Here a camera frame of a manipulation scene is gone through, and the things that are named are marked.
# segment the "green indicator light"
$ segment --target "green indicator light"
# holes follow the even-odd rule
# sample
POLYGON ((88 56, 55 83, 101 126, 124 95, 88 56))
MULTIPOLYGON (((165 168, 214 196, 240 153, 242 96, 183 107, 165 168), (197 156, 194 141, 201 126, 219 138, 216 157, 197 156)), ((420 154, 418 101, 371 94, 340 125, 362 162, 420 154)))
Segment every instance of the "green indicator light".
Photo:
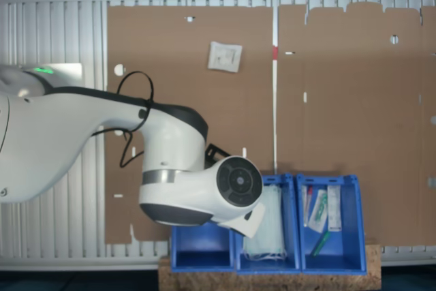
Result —
POLYGON ((52 70, 46 69, 46 68, 39 68, 39 67, 37 67, 34 70, 37 71, 37 72, 42 72, 42 73, 47 73, 47 74, 53 74, 54 73, 52 70))

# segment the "white paper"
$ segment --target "white paper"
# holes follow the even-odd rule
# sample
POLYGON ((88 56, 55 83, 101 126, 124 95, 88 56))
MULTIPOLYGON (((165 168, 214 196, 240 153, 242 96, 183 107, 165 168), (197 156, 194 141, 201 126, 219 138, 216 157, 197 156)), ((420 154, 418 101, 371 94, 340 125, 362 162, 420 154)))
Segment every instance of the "white paper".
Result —
POLYGON ((341 186, 329 185, 328 197, 328 230, 331 232, 342 231, 341 223, 341 186))
POLYGON ((220 44, 211 42, 207 68, 237 73, 243 47, 238 44, 220 44))
POLYGON ((328 201, 326 190, 318 190, 315 206, 313 207, 311 218, 308 224, 308 227, 318 233, 321 233, 326 225, 327 206, 328 201))

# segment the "sterile package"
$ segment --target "sterile package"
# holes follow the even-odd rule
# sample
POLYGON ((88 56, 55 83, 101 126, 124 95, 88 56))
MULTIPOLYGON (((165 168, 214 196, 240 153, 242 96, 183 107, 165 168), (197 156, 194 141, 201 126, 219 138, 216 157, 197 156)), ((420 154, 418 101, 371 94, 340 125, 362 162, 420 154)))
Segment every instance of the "sterile package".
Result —
POLYGON ((321 233, 326 225, 327 220, 327 192, 326 190, 318 190, 315 206, 311 214, 308 226, 321 233))
POLYGON ((329 185, 328 197, 328 230, 331 232, 342 231, 341 223, 341 186, 329 185))
POLYGON ((251 239, 244 237, 245 257, 249 260, 285 259, 281 188, 276 185, 264 186, 260 201, 266 207, 266 211, 255 236, 251 239))

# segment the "red tape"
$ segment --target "red tape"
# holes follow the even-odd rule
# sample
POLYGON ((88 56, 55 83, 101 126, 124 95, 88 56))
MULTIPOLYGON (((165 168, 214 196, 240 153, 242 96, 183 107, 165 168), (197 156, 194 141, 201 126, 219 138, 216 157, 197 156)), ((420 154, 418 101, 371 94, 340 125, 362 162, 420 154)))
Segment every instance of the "red tape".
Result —
POLYGON ((279 47, 272 46, 272 59, 273 59, 273 61, 277 60, 278 54, 279 54, 279 47))

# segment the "black cable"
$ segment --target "black cable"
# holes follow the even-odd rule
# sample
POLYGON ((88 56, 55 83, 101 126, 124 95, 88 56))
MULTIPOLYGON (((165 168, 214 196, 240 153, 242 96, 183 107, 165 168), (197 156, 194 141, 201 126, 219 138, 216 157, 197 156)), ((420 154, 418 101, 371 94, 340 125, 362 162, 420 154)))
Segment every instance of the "black cable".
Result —
POLYGON ((127 165, 129 165, 129 164, 131 163, 131 161, 133 161, 134 159, 136 159, 136 158, 138 158, 138 157, 140 157, 141 155, 144 154, 144 151, 141 151, 141 152, 137 153, 135 156, 133 156, 132 158, 130 158, 129 160, 127 160, 126 162, 124 162, 124 159, 125 159, 125 155, 126 155, 126 153, 127 153, 127 150, 129 149, 130 143, 131 143, 131 141, 133 140, 133 137, 134 137, 133 132, 138 131, 138 130, 139 130, 139 129, 140 129, 140 128, 145 124, 145 121, 146 121, 146 120, 148 119, 148 117, 149 117, 150 110, 151 110, 151 107, 152 107, 152 105, 153 105, 153 98, 154 98, 154 96, 155 96, 155 88, 154 88, 154 86, 153 86, 153 81, 151 80, 150 76, 148 76, 146 73, 141 72, 141 71, 133 71, 133 72, 128 73, 128 75, 126 75, 126 76, 121 80, 120 84, 118 85, 118 89, 116 90, 116 93, 117 93, 117 94, 120 93, 121 87, 123 86, 124 82, 125 82, 125 81, 130 77, 130 76, 132 76, 132 75, 134 75, 134 74, 142 74, 142 75, 146 76, 146 77, 148 78, 149 82, 150 82, 150 98, 149 98, 148 100, 145 100, 145 99, 144 99, 144 107, 146 108, 146 113, 145 113, 145 116, 144 116, 144 118, 142 119, 141 123, 139 123, 139 125, 138 125, 135 129, 133 129, 133 130, 131 130, 131 131, 128 130, 128 129, 124 129, 124 128, 122 128, 122 127, 111 127, 111 128, 109 128, 109 129, 103 129, 103 130, 101 130, 101 131, 97 131, 97 132, 95 132, 95 133, 93 133, 93 134, 91 135, 91 136, 97 136, 97 135, 99 135, 99 134, 106 133, 106 132, 112 132, 112 131, 122 131, 122 133, 123 133, 123 135, 124 135, 124 139, 126 139, 126 137, 125 137, 126 134, 129 135, 129 139, 127 139, 127 143, 126 143, 126 145, 125 145, 125 147, 124 147, 123 154, 122 154, 122 156, 121 156, 121 160, 120 160, 120 167, 121 167, 121 168, 126 167, 127 165))

